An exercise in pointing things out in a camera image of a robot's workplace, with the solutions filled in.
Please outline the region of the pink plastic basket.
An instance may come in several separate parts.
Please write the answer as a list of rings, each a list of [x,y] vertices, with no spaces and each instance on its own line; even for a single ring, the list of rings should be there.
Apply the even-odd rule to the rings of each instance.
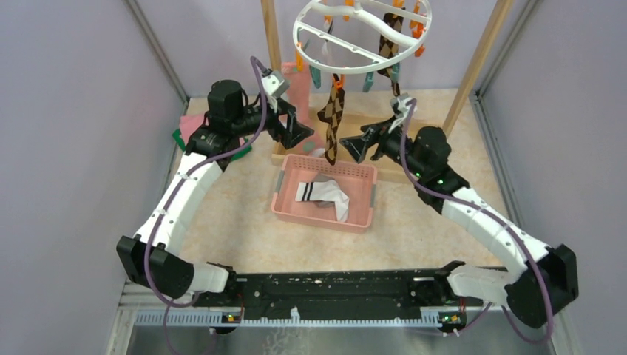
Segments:
[[[363,233],[372,223],[376,183],[371,165],[287,155],[271,210],[287,222]]]

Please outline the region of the pink teal sock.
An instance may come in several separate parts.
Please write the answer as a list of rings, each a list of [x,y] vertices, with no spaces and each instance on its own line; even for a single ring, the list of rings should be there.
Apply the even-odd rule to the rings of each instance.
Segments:
[[[290,104],[296,107],[298,122],[313,128],[314,122],[309,115],[311,74],[308,65],[304,63],[302,69],[298,70],[296,62],[285,62],[282,63],[281,72],[284,78],[289,81],[290,86],[286,92],[286,98]],[[291,154],[307,155],[315,158],[321,158],[324,155],[324,151],[325,142],[316,132],[289,150]]]

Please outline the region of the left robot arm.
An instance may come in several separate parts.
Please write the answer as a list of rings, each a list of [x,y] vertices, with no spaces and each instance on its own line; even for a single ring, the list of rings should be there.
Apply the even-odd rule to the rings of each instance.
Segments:
[[[194,264],[180,258],[183,239],[203,198],[241,152],[244,137],[267,132],[286,149],[314,131],[297,120],[296,107],[285,97],[288,80],[271,74],[253,102],[240,83],[221,80],[207,96],[208,109],[190,134],[180,165],[159,203],[130,237],[122,236],[116,252],[130,281],[151,289],[167,305],[187,294],[209,293],[218,305],[237,296],[234,272],[219,263]]]

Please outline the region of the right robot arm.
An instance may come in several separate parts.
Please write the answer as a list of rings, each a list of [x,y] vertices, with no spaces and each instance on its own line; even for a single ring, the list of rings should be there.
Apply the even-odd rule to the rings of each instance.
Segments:
[[[425,204],[463,227],[505,268],[451,262],[438,270],[435,298],[444,305],[461,297],[492,302],[530,328],[552,328],[554,315],[579,294],[575,253],[565,245],[552,248],[535,239],[486,203],[448,164],[452,149],[441,128],[424,126],[415,139],[390,123],[361,130],[361,135],[339,141],[357,163],[376,147],[372,160],[388,157],[403,167]]]

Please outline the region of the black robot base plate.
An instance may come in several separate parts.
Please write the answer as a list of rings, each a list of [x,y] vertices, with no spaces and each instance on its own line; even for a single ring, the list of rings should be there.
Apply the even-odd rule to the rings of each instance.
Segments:
[[[434,269],[238,274],[224,292],[202,293],[195,306],[221,311],[220,326],[435,327],[467,324],[483,301],[459,298]]]

